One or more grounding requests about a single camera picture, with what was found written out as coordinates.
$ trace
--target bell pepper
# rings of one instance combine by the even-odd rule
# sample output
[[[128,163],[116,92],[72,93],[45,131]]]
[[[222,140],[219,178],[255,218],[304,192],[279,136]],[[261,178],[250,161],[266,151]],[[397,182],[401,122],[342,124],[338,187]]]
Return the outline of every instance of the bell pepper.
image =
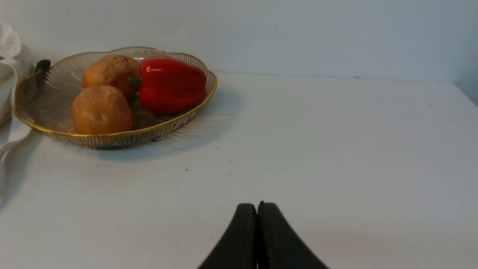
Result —
[[[204,71],[168,56],[153,56],[140,62],[141,106],[156,115],[178,113],[199,103],[206,96]]]

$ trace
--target gold rim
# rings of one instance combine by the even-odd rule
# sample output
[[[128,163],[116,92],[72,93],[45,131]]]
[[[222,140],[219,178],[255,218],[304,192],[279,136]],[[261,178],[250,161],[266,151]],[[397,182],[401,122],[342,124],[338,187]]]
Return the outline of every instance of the gold rim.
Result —
[[[70,58],[73,58],[73,57],[76,57],[76,56],[80,56],[80,55],[84,55],[84,54],[92,54],[92,53],[104,53],[104,54],[108,54],[108,53],[114,53],[115,51],[119,51],[119,50],[124,50],[124,49],[132,49],[132,48],[142,48],[142,49],[150,49],[150,50],[155,50],[155,51],[159,51],[161,53],[165,53],[165,54],[181,54],[181,55],[187,55],[187,56],[190,56],[196,60],[198,60],[203,66],[204,68],[206,69],[207,72],[209,72],[213,77],[214,77],[214,86],[211,90],[211,92],[208,94],[208,96],[206,96],[206,98],[204,99],[204,101],[202,101],[202,103],[200,103],[199,105],[197,105],[196,107],[194,107],[193,109],[191,109],[190,111],[188,111],[187,113],[184,113],[176,118],[173,118],[171,120],[168,120],[164,123],[160,123],[160,124],[157,124],[157,125],[154,125],[154,126],[151,126],[151,127],[148,127],[148,128],[143,128],[143,129],[139,129],[139,130],[134,130],[134,131],[126,131],[126,132],[119,132],[119,133],[111,133],[111,134],[96,134],[96,135],[90,135],[90,134],[72,134],[72,133],[64,133],[64,132],[59,132],[59,131],[55,131],[55,130],[51,130],[51,129],[47,129],[47,128],[43,128],[41,126],[38,126],[30,121],[28,121],[27,119],[23,118],[20,113],[18,112],[18,95],[16,94],[17,93],[17,90],[20,88],[20,86],[26,82],[27,79],[35,76],[36,74],[33,74],[33,75],[30,75],[28,77],[26,77],[20,84],[19,86],[17,87],[17,89],[15,89],[15,105],[13,106],[13,113],[15,114],[15,116],[21,121],[23,122],[24,124],[30,126],[31,128],[35,129],[35,130],[38,130],[38,131],[42,131],[42,132],[46,132],[46,133],[50,133],[50,134],[55,134],[55,135],[64,135],[64,136],[75,136],[75,137],[105,137],[105,136],[118,136],[118,135],[132,135],[132,134],[141,134],[141,133],[145,133],[145,132],[148,132],[150,130],[153,130],[153,129],[156,129],[156,128],[159,128],[161,126],[164,126],[164,125],[167,125],[171,122],[175,122],[175,121],[178,121],[184,117],[187,117],[189,114],[191,113],[194,113],[195,111],[201,109],[208,101],[209,99],[211,99],[212,95],[214,94],[214,92],[216,91],[216,88],[217,88],[217,76],[216,74],[214,74],[214,72],[212,72],[211,70],[209,70],[207,68],[207,65],[201,60],[199,59],[198,57],[194,56],[194,55],[191,55],[191,54],[188,54],[188,53],[182,53],[182,52],[165,52],[163,50],[160,50],[160,49],[157,49],[157,48],[153,48],[153,47],[142,47],[142,46],[132,46],[132,47],[124,47],[124,48],[118,48],[118,49],[115,49],[115,50],[112,50],[112,51],[107,51],[107,52],[102,52],[102,51],[94,51],[94,52],[83,52],[83,53],[78,53],[78,54],[75,54],[75,55],[71,55],[71,56],[68,56],[66,58],[63,58],[61,60],[59,60],[58,62],[54,63],[50,68],[53,68],[54,66],[58,65],[59,63],[61,62],[64,62]]]

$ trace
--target white tabletop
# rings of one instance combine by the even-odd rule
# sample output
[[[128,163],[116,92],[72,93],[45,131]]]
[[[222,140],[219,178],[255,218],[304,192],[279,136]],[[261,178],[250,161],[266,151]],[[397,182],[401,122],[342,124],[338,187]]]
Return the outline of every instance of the white tabletop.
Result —
[[[196,268],[261,200],[333,269],[478,268],[478,109],[455,86],[218,78],[149,145],[31,136],[7,160],[0,268]]]

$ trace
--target potato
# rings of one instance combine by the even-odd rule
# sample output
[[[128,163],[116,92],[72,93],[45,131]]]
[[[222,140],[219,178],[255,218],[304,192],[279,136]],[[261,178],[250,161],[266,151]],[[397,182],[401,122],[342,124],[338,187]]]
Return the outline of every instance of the potato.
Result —
[[[84,135],[125,132],[133,127],[128,101],[111,86],[83,89],[73,101],[72,116],[76,132]]]
[[[83,88],[108,85],[118,88],[131,99],[139,90],[137,84],[132,84],[128,78],[140,77],[140,64],[132,57],[109,54],[91,64],[83,73]]]

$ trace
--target green pepper stem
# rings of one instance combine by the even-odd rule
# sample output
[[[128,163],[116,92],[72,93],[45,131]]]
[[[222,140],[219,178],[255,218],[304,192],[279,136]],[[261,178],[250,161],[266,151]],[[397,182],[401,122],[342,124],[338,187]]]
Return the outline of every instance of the green pepper stem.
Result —
[[[128,81],[133,83],[133,84],[141,84],[143,83],[143,80],[141,78],[128,78]]]

